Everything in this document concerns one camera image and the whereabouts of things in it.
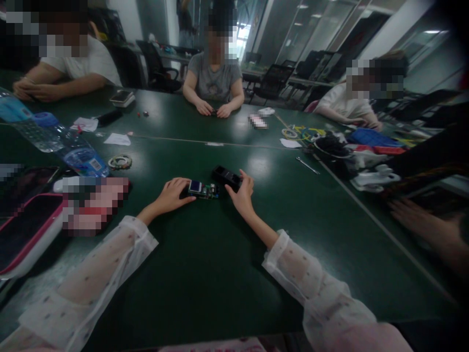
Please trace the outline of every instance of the water bottle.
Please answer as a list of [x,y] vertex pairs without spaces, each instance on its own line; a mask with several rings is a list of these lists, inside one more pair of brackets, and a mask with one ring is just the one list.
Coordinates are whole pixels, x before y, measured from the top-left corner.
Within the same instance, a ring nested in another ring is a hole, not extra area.
[[0,89],[0,117],[41,152],[50,153],[57,150],[57,146],[49,144],[45,131],[34,122],[33,113],[4,89]]
[[98,153],[76,131],[62,125],[48,112],[36,114],[35,122],[44,129],[52,145],[61,148],[55,154],[83,177],[107,177],[109,168]]

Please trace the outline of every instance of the blue container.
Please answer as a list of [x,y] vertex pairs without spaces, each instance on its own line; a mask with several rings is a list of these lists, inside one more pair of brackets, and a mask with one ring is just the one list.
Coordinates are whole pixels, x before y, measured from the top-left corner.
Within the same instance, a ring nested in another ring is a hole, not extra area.
[[370,147],[402,147],[402,143],[371,129],[358,128],[348,139],[353,143],[364,144]]

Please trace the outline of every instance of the white paper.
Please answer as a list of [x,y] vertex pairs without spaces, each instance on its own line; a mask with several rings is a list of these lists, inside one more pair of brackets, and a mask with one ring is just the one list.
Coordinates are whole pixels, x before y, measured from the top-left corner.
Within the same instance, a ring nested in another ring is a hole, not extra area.
[[126,134],[111,133],[108,139],[104,141],[104,144],[117,144],[117,145],[130,145],[130,139]]
[[98,127],[98,120],[86,119],[84,117],[79,117],[73,123],[73,126],[70,127],[72,130],[77,130],[78,126],[80,126],[82,131],[85,132],[93,132]]
[[298,148],[302,146],[297,141],[291,141],[285,138],[281,138],[280,142],[282,142],[283,146],[287,148]]

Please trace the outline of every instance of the hand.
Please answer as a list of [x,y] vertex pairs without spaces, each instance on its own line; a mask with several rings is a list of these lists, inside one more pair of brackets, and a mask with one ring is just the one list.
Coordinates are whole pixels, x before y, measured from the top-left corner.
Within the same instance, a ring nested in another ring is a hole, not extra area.
[[210,104],[202,99],[200,99],[200,101],[197,104],[195,104],[195,107],[197,108],[197,111],[201,115],[205,115],[205,116],[210,116],[210,114],[213,111],[213,108],[210,106]]
[[254,179],[247,175],[241,169],[241,178],[243,179],[243,183],[239,188],[238,193],[235,193],[233,189],[225,185],[228,194],[230,195],[231,199],[233,200],[234,207],[240,213],[240,215],[246,219],[249,216],[255,215],[253,204],[251,202],[251,196],[253,195],[253,188],[254,188]]
[[443,220],[408,199],[395,200],[389,203],[389,206],[393,210],[391,215],[397,221],[430,244],[461,240],[460,224],[464,214],[458,214],[450,220]]
[[51,103],[65,98],[64,90],[58,85],[28,85],[25,88],[25,92],[45,103]]
[[137,218],[148,226],[155,217],[193,202],[196,199],[195,197],[179,199],[181,192],[190,182],[191,180],[188,178],[181,177],[176,177],[166,182],[159,197],[152,204],[143,209]]
[[31,82],[27,79],[23,78],[15,83],[13,83],[13,95],[15,95],[18,99],[26,100],[26,101],[33,101],[29,95],[26,94],[25,88],[31,86]]
[[383,123],[379,121],[370,121],[365,127],[381,132],[383,130]]
[[216,116],[220,118],[227,118],[228,116],[230,116],[232,111],[233,109],[230,107],[230,105],[225,104],[220,106],[220,108],[216,112]]

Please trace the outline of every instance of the sheer white sleeve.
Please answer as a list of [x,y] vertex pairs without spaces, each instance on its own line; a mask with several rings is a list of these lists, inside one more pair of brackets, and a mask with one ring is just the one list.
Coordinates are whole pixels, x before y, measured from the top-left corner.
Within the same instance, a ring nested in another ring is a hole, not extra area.
[[350,296],[348,285],[322,269],[284,230],[262,266],[304,306],[303,328],[316,352],[329,351],[352,327],[376,323],[373,313]]
[[20,328],[0,350],[53,347],[80,351],[116,290],[157,245],[145,224],[126,216],[57,289],[20,316]]

